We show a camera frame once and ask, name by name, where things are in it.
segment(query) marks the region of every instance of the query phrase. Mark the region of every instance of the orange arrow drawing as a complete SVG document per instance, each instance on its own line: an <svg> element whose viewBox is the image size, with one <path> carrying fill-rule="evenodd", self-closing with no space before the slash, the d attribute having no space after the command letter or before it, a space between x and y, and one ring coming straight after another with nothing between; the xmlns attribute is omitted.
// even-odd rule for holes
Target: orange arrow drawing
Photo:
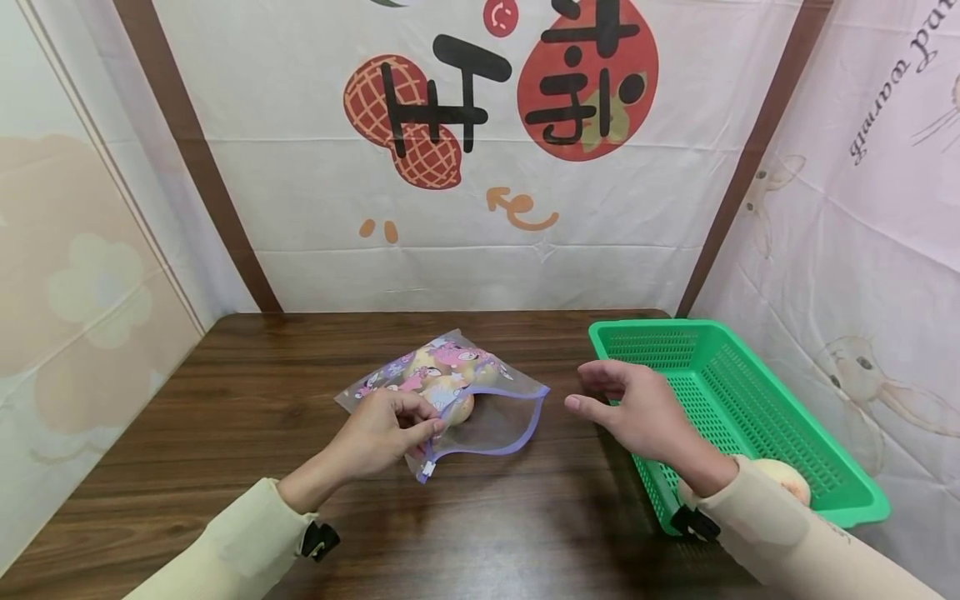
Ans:
<svg viewBox="0 0 960 600"><path fill-rule="evenodd" d="M487 208L490 212L496 212L498 206L503 206L507 211L507 220L517 229L524 231L541 231L551 228L560 219L558 213L551 214L546 221L540 223L527 223L521 221L517 214L530 212L534 209L534 199L526 194L517 194L512 200L507 200L505 196L510 193L509 187L492 187L487 190Z"/></svg>

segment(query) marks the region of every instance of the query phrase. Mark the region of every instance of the black wrist strap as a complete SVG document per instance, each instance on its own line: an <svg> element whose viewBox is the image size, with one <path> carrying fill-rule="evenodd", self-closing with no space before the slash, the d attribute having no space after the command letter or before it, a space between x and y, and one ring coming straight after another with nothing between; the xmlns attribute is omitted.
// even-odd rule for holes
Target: black wrist strap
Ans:
<svg viewBox="0 0 960 600"><path fill-rule="evenodd" d="M674 513L670 525L687 538L715 541L720 535L720 527L709 516L701 513L700 509L691 511L686 505Z"/></svg>
<svg viewBox="0 0 960 600"><path fill-rule="evenodd" d="M310 523L303 534L303 544L300 545L300 555L311 558L319 563L331 550L340 545L340 536L326 523Z"/></svg>

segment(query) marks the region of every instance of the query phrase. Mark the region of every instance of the purple zipper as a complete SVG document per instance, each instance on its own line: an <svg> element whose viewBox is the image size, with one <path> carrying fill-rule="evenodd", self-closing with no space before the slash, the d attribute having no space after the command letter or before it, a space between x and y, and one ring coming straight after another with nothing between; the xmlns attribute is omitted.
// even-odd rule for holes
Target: purple zipper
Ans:
<svg viewBox="0 0 960 600"><path fill-rule="evenodd" d="M530 418L530 424L527 425L527 430L523 432L515 442L508 444L502 448L495 450L457 450L450 449L440 454L434 454L433 451L433 440L428 440L426 443L426 459L425 463L436 463L442 459L447 454L454 454L456 452L469 452L471 454L483 454L485 456L504 456L507 454L513 454L514 452L520 450L527 442L530 441L530 438L533 437L534 431L537 429L537 423L540 421L540 410L543 408L543 401L546 399L546 395L550 392L550 388L545 385L541 385L540 388L532 394L515 394L499 390L497 388L486 388L482 386L466 386L458 397L469 396L470 394L496 394L498 396L505 396L516 398L517 400L536 400L537 406L534 407L533 417ZM446 417L453 406L456 404L456 401L451 402L443 411L440 413L440 418L443 419ZM429 475L423 473L423 467L420 467L420 471L417 473L417 481L421 483L426 483L426 480L429 478Z"/></svg>

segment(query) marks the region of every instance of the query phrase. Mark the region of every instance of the mesh basket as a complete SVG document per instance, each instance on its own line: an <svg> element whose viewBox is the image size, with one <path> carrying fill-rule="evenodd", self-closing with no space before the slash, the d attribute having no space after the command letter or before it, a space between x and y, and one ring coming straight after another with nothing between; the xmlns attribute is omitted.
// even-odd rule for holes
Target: mesh basket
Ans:
<svg viewBox="0 0 960 600"><path fill-rule="evenodd" d="M645 320L595 323L599 358L646 365L673 387L687 417L728 454L772 458L810 484L811 508L839 527L879 522L890 505L879 486L729 329L713 321ZM680 509L677 473L634 457L660 527Z"/></svg>

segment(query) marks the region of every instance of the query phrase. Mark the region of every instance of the brown table surface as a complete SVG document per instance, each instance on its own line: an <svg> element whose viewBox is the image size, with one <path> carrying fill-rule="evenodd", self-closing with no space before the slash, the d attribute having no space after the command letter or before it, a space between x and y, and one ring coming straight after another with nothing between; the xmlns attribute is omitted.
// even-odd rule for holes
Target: brown table surface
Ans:
<svg viewBox="0 0 960 600"><path fill-rule="evenodd" d="M715 545L660 531L629 454L563 407L594 357L594 321L657 311L234 315L218 322L36 537L0 597L120 598L263 476L319 451L347 418L333 397L460 327L552 388L507 457L403 464L322 508L343 543L299 561L269 598L759 598Z"/></svg>

